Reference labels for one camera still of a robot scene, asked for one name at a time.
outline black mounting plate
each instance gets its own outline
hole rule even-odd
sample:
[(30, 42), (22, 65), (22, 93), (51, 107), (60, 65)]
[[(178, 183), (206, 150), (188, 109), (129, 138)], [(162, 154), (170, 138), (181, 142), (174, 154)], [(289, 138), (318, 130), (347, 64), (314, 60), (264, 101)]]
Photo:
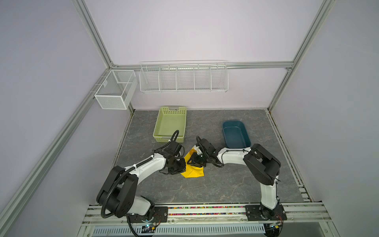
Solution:
[[(246, 205), (246, 216), (248, 221), (265, 221), (267, 220), (262, 216), (262, 210), (261, 205)], [(272, 221), (279, 221), (280, 217), (283, 221), (287, 220), (287, 215), (284, 212), (284, 209), (281, 204), (276, 205), (275, 209), (273, 210), (274, 215), (272, 215), (269, 219)]]
[[(154, 207), (154, 214), (159, 214), (161, 215), (161, 223), (162, 222), (167, 222), (167, 216), (168, 216), (168, 207)], [(152, 222), (159, 222), (159, 219), (161, 218), (159, 215), (153, 216), (153, 220), (149, 221), (149, 223)], [(143, 221), (143, 216), (135, 214), (135, 215), (130, 215), (130, 223), (146, 223)]]

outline yellow cloth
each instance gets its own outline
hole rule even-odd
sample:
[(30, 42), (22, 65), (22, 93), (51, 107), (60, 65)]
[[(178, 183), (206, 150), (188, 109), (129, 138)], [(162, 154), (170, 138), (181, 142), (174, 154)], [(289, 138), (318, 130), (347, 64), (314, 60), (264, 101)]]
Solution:
[(194, 153), (195, 151), (196, 150), (192, 148), (184, 157), (184, 160), (186, 161), (186, 171), (181, 173), (181, 175), (183, 175), (184, 178), (196, 178), (204, 176), (204, 167), (199, 168), (187, 164), (187, 161), (191, 158), (192, 153)]

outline white wall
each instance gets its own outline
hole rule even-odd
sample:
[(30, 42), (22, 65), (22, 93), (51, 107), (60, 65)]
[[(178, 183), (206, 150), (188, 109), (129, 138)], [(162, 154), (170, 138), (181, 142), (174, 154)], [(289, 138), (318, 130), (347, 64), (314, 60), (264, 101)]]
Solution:
[(128, 115), (127, 110), (103, 110), (94, 102), (8, 237), (78, 234), (107, 178)]
[(0, 2), (0, 212), (105, 66), (69, 0)]
[(154, 93), (136, 89), (135, 109), (157, 109), (164, 105), (187, 108), (267, 108), (286, 70), (284, 68), (231, 69), (227, 92)]
[(337, 1), (273, 111), (341, 237), (378, 235), (378, 13)]
[(322, 0), (86, 0), (115, 64), (292, 61)]

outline blue plastic bin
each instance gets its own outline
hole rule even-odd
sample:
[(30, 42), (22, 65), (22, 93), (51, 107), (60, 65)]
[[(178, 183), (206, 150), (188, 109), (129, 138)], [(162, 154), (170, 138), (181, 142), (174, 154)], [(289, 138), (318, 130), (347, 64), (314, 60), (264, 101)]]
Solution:
[(226, 121), (222, 125), (226, 146), (230, 149), (251, 146), (245, 125), (238, 120)]

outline white wire basket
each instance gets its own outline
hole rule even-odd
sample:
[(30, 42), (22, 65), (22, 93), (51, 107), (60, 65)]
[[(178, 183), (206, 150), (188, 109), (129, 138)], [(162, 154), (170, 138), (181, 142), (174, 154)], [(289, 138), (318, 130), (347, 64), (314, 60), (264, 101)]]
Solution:
[(139, 78), (143, 93), (225, 92), (229, 86), (226, 63), (142, 66)]
[(137, 87), (134, 70), (112, 69), (95, 93), (103, 109), (126, 110)]

